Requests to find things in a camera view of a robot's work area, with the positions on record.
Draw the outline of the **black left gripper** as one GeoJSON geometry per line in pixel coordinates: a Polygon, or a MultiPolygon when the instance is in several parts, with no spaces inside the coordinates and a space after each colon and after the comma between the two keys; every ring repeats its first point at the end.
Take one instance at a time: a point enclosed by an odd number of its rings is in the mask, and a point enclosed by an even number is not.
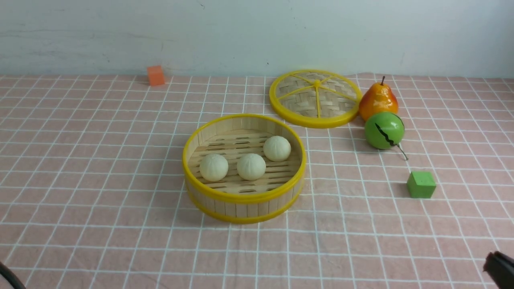
{"type": "Polygon", "coordinates": [[[11,285],[13,289],[26,289],[20,278],[18,278],[18,276],[2,262],[0,262],[0,275],[11,285]]]}

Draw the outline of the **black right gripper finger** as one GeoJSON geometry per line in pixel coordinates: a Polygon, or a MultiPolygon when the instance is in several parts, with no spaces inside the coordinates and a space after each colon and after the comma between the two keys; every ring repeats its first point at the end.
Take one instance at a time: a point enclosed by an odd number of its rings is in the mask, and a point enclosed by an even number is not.
{"type": "Polygon", "coordinates": [[[492,278],[498,289],[514,288],[514,260],[500,251],[489,252],[483,271],[492,278]]]}

